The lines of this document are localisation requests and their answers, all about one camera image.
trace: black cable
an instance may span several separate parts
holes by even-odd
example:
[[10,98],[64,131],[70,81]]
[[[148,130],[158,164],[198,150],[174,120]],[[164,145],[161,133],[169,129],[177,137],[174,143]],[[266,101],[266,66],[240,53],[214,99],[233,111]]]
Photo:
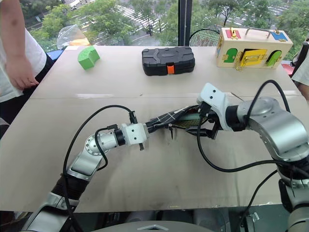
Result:
[[241,224],[242,224],[242,221],[245,219],[246,215],[248,214],[249,209],[250,209],[250,207],[251,207],[251,205],[252,205],[252,203],[253,203],[253,201],[254,201],[254,198],[255,198],[255,196],[256,196],[258,190],[261,188],[261,186],[262,186],[266,181],[268,181],[274,174],[276,174],[276,172],[277,172],[277,170],[274,170],[271,174],[269,174],[269,175],[256,187],[256,189],[255,189],[255,191],[254,191],[254,193],[253,193],[253,195],[252,195],[252,197],[251,197],[251,200],[250,200],[250,202],[249,202],[247,208],[246,208],[245,211],[243,212],[243,214],[242,214],[242,216],[241,216],[241,218],[240,218],[240,220],[239,220],[239,223],[238,223],[237,227],[235,228],[235,232],[238,232],[238,231],[239,231],[239,228],[240,228],[240,226],[241,226]]
[[[203,151],[202,145],[201,145],[200,129],[201,129],[202,120],[203,120],[203,118],[199,119],[199,123],[198,123],[198,126],[197,126],[197,146],[198,146],[198,149],[199,149],[202,157],[206,161],[206,163],[209,164],[212,168],[214,168],[214,169],[216,169],[220,172],[224,172],[224,173],[234,173],[234,172],[243,171],[245,169],[248,169],[248,168],[251,168],[251,167],[254,167],[254,166],[257,166],[257,165],[267,164],[267,163],[274,163],[274,164],[277,164],[277,165],[286,166],[288,168],[291,168],[293,166],[293,165],[291,165],[287,162],[280,161],[280,160],[261,160],[261,161],[249,163],[247,165],[244,165],[244,166],[241,166],[241,167],[238,167],[238,168],[232,168],[232,169],[226,169],[226,168],[221,168],[221,167],[216,166],[206,157],[206,155]],[[303,174],[304,176],[306,176],[307,178],[309,178],[309,174],[307,172],[305,172],[304,170],[297,168],[297,167],[294,167],[294,169],[295,169],[295,171],[297,171],[297,172]]]
[[286,99],[286,96],[285,96],[285,94],[284,94],[282,88],[281,88],[280,85],[278,84],[278,82],[276,82],[276,81],[274,81],[274,80],[268,80],[268,81],[265,81],[265,82],[261,85],[261,87],[260,87],[259,90],[257,91],[257,93],[256,93],[256,95],[255,95],[253,101],[251,102],[251,105],[250,105],[250,107],[249,107],[249,110],[248,110],[247,116],[246,116],[245,127],[248,126],[249,118],[250,118],[250,115],[251,115],[251,111],[252,111],[252,109],[253,109],[253,107],[254,107],[255,102],[257,101],[258,97],[260,96],[260,93],[261,93],[262,89],[263,89],[263,88],[265,87],[265,85],[267,85],[268,83],[272,83],[272,84],[277,88],[277,90],[279,91],[279,93],[280,93],[280,95],[281,95],[281,97],[282,97],[282,100],[283,100],[283,102],[284,102],[284,106],[285,106],[286,111],[287,111],[287,112],[291,112],[291,111],[290,111],[290,107],[289,107],[289,103],[288,103],[288,101],[287,101],[287,99]]
[[98,109],[97,111],[95,111],[89,118],[86,119],[85,122],[83,122],[83,124],[79,127],[79,129],[77,130],[77,132],[75,133],[70,145],[69,145],[69,148],[68,148],[68,151],[66,153],[66,156],[64,158],[64,161],[63,161],[63,170],[62,170],[62,173],[63,173],[63,176],[64,176],[64,183],[63,183],[63,195],[64,195],[64,200],[65,200],[65,203],[66,203],[66,206],[67,206],[67,210],[68,210],[68,213],[69,213],[69,216],[70,218],[72,219],[73,221],[73,227],[74,229],[77,231],[77,232],[82,232],[83,229],[81,228],[81,226],[79,225],[79,223],[77,222],[74,214],[73,214],[73,211],[70,207],[70,202],[69,202],[69,196],[68,196],[68,177],[67,177],[67,164],[68,164],[68,159],[69,159],[69,155],[70,155],[70,152],[72,150],[72,147],[75,143],[75,140],[77,138],[77,136],[79,135],[79,133],[81,132],[81,130],[84,128],[84,126],[95,116],[97,115],[99,112],[105,110],[105,109],[108,109],[108,108],[122,108],[124,110],[127,110],[129,112],[129,114],[133,113],[130,109],[126,108],[125,106],[122,106],[122,105],[108,105],[108,106],[105,106],[105,107],[102,107],[100,109]]
[[102,169],[105,168],[105,167],[107,166],[107,164],[108,164],[108,160],[107,160],[107,158],[106,158],[106,155],[105,155],[104,151],[102,150],[100,144],[98,144],[98,133],[99,133],[100,131],[102,131],[102,130],[103,130],[103,131],[104,131],[104,130],[107,130],[107,128],[101,128],[101,129],[98,129],[98,130],[95,132],[95,142],[96,142],[96,146],[97,146],[99,152],[101,153],[101,155],[103,156],[103,158],[104,158],[104,160],[105,160],[105,164],[104,164],[102,167],[98,168],[97,171],[102,170]]

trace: black and white fabric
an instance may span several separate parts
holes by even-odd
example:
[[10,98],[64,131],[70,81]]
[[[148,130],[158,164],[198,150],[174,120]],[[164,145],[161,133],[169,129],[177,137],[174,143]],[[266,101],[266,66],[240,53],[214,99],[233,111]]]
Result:
[[187,106],[185,108],[171,111],[161,116],[152,118],[149,122],[146,122],[148,132],[152,133],[159,128],[168,128],[169,124],[174,124],[181,116],[187,114],[189,111],[197,112],[198,108],[198,105]]

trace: plastic bag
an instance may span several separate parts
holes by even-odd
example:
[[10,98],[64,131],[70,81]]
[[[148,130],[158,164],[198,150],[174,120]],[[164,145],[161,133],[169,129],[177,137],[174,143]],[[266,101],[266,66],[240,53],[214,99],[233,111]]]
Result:
[[57,48],[63,49],[65,46],[88,46],[90,45],[87,37],[82,33],[76,24],[67,26],[60,30],[57,38]]

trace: blue shape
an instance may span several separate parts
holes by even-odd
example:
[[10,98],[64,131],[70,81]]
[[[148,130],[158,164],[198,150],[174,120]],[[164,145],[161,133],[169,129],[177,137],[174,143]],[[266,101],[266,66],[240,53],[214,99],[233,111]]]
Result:
[[56,61],[62,53],[63,53],[63,50],[58,50],[58,51],[48,52],[47,54],[53,61]]
[[275,32],[270,32],[272,34],[272,36],[274,37],[275,40],[285,40],[288,41],[288,39],[284,36],[284,34],[282,32],[280,32],[279,34],[275,33]]

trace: person's hand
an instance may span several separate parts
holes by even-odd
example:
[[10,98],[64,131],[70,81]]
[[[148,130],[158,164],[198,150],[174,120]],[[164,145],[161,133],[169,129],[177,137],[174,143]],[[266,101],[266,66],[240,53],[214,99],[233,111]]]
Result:
[[6,72],[14,87],[20,90],[39,84],[34,78],[32,67],[27,57],[7,58]]

